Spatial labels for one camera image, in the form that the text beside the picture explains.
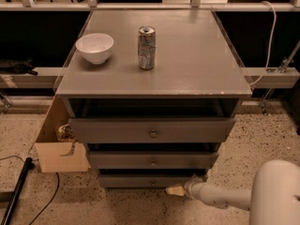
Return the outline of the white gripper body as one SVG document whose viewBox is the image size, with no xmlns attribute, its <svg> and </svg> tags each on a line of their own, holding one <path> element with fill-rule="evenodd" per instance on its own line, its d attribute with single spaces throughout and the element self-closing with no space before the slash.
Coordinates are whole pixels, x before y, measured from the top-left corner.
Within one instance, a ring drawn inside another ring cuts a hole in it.
<svg viewBox="0 0 300 225">
<path fill-rule="evenodd" d="M 201 178 L 191 178 L 184 184 L 186 195 L 192 200 L 199 200 L 201 198 L 200 192 L 204 184 Z"/>
</svg>

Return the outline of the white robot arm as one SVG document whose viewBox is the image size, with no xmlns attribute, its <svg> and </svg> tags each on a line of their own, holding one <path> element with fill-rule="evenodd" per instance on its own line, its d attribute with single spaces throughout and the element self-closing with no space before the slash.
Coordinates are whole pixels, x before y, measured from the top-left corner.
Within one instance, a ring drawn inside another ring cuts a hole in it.
<svg viewBox="0 0 300 225">
<path fill-rule="evenodd" d="M 265 162 L 251 189 L 216 187 L 193 175 L 183 185 L 166 187 L 166 192 L 218 209 L 249 211 L 249 225 L 300 225 L 300 167 L 286 160 Z"/>
</svg>

